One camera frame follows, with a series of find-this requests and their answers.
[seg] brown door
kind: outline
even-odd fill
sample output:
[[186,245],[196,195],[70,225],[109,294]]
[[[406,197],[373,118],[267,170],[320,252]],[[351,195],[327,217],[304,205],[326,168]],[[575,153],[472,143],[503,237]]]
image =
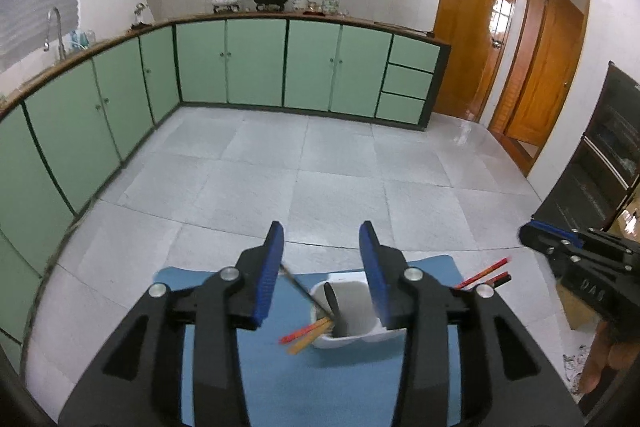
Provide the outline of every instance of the brown door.
[[545,144],[580,57],[583,13],[569,0],[548,0],[529,75],[506,135]]
[[434,32],[451,44],[435,110],[478,120],[502,57],[515,0],[440,0]]

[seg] faucet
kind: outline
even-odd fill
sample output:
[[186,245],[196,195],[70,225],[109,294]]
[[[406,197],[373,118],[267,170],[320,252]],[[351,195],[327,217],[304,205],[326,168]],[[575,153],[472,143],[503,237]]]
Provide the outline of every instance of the faucet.
[[47,13],[47,36],[44,39],[44,51],[49,51],[49,33],[51,30],[51,15],[53,13],[56,14],[58,22],[58,54],[60,55],[60,60],[64,60],[66,58],[66,51],[65,45],[62,42],[62,20],[60,19],[60,11],[55,6]]

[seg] countertop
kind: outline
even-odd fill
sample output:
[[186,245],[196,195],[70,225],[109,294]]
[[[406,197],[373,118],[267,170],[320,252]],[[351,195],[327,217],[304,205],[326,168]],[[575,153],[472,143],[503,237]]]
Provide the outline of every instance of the countertop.
[[66,58],[62,62],[53,65],[50,68],[42,71],[33,78],[27,80],[20,87],[14,89],[6,97],[4,102],[0,102],[0,120],[11,111],[16,105],[18,105],[23,99],[27,98],[31,93],[40,89],[40,87],[47,84],[65,71],[77,66],[84,62],[88,58],[94,55],[100,54],[103,51],[113,48],[114,46],[121,44],[124,41],[135,38],[140,35],[144,35],[153,30],[164,28],[165,26],[171,26],[173,24],[210,21],[218,19],[291,19],[291,20],[306,20],[306,21],[322,21],[335,24],[347,24],[350,26],[359,26],[361,28],[368,28],[372,30],[387,31],[396,35],[409,37],[412,39],[418,39],[424,42],[437,45],[447,45],[439,39],[431,37],[426,32],[420,32],[405,28],[404,26],[397,26],[393,24],[386,24],[380,22],[374,22],[371,20],[357,19],[354,17],[338,17],[338,16],[319,16],[319,15],[305,15],[300,12],[240,12],[240,13],[221,13],[221,14],[196,14],[188,17],[180,17],[174,19],[168,19],[160,21],[140,30],[128,30],[123,35],[117,36],[113,39],[101,41],[87,50],[75,53],[69,58]]

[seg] tile floor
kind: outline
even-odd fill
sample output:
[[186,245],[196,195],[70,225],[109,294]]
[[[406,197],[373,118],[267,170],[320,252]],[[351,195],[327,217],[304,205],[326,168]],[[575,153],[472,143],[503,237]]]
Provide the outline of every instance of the tile floor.
[[225,108],[181,108],[103,191],[66,245],[38,309],[26,383],[57,418],[85,367],[164,266],[216,271],[286,230],[298,273],[361,268],[358,226],[409,260],[446,253],[469,277],[507,255],[499,293],[553,365],[588,342],[553,277],[519,246],[540,204],[478,124],[435,114],[426,132]]

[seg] finger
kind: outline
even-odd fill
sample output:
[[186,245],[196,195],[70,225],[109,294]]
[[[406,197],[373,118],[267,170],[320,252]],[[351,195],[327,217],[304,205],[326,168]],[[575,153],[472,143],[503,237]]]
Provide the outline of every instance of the finger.
[[620,369],[628,369],[636,360],[640,353],[640,344],[622,343],[611,347],[609,351],[608,363],[610,367],[619,371]]
[[578,385],[581,393],[590,393],[598,386],[602,370],[607,365],[609,351],[611,350],[611,340],[607,332],[607,325],[606,322],[601,322],[596,328],[596,336],[593,339],[593,344],[591,344],[591,351],[584,364],[580,384]]

